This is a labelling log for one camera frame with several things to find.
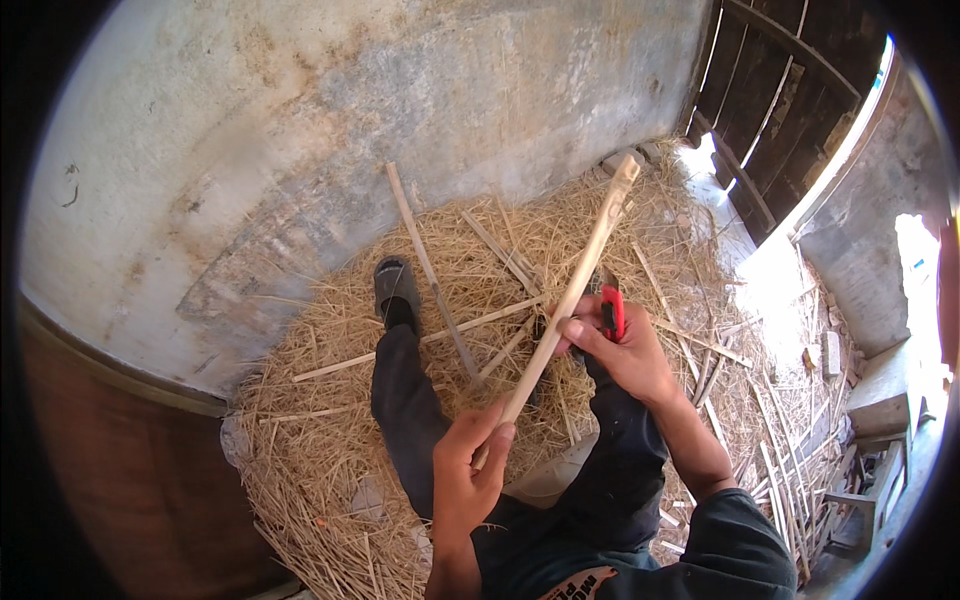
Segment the concrete wall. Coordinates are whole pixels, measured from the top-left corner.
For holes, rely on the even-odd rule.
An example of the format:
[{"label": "concrete wall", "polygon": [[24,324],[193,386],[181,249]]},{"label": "concrete wall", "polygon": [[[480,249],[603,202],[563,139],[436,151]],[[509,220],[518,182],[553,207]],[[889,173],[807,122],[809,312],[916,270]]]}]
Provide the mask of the concrete wall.
[{"label": "concrete wall", "polygon": [[868,358],[910,336],[897,216],[922,214],[938,232],[948,214],[941,149],[899,61],[873,135],[799,240]]},{"label": "concrete wall", "polygon": [[428,204],[535,196],[671,132],[707,0],[127,0],[38,159],[22,288],[121,361],[228,395],[322,277]]}]

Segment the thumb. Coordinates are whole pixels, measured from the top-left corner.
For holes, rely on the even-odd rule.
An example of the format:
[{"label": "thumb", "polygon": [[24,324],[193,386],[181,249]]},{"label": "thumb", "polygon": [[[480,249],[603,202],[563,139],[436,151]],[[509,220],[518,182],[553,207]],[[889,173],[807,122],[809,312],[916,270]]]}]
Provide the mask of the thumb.
[{"label": "thumb", "polygon": [[507,455],[513,443],[516,427],[506,422],[497,425],[487,439],[490,455],[476,477],[476,486],[480,490],[500,493],[503,489],[503,469],[507,466]]},{"label": "thumb", "polygon": [[608,340],[597,329],[577,319],[566,319],[560,323],[563,336],[579,349],[587,352],[606,367],[619,352],[616,344]]}]

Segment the hand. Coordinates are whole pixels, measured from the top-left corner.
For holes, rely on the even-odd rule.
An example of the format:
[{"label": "hand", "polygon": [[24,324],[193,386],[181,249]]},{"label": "hand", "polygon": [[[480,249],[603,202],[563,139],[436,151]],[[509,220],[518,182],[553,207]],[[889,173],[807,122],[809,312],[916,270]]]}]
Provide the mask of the hand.
[{"label": "hand", "polygon": [[647,311],[639,304],[624,302],[624,332],[619,344],[604,337],[599,296],[583,296],[573,310],[576,319],[558,324],[563,336],[554,350],[566,352],[571,345],[588,352],[607,370],[613,381],[645,404],[667,402],[677,397],[679,384]]},{"label": "hand", "polygon": [[[491,513],[503,490],[503,469],[514,439],[512,423],[497,426],[507,396],[485,411],[466,411],[433,449],[433,542],[436,554],[459,551]],[[480,470],[473,452],[488,442],[490,456]]]}]

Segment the gray slipper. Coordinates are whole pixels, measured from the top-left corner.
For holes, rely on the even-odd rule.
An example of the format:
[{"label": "gray slipper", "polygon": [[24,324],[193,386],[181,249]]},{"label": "gray slipper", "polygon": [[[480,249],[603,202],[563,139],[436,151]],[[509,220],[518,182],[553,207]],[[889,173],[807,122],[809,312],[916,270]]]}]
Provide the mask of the gray slipper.
[{"label": "gray slipper", "polygon": [[410,304],[414,313],[416,327],[414,333],[420,336],[420,293],[414,280],[414,271],[410,263],[401,256],[387,256],[373,269],[373,311],[380,319],[386,319],[386,307],[391,298],[403,298]]}]

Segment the red utility knife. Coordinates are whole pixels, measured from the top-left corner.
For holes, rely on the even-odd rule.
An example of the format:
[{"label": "red utility knife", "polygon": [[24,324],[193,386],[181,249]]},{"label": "red utility knife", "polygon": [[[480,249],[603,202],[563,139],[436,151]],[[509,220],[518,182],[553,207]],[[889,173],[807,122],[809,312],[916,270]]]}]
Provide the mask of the red utility knife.
[{"label": "red utility knife", "polygon": [[603,311],[603,334],[618,344],[623,337],[623,294],[620,282],[607,267],[603,268],[603,284],[600,286],[600,308]]}]

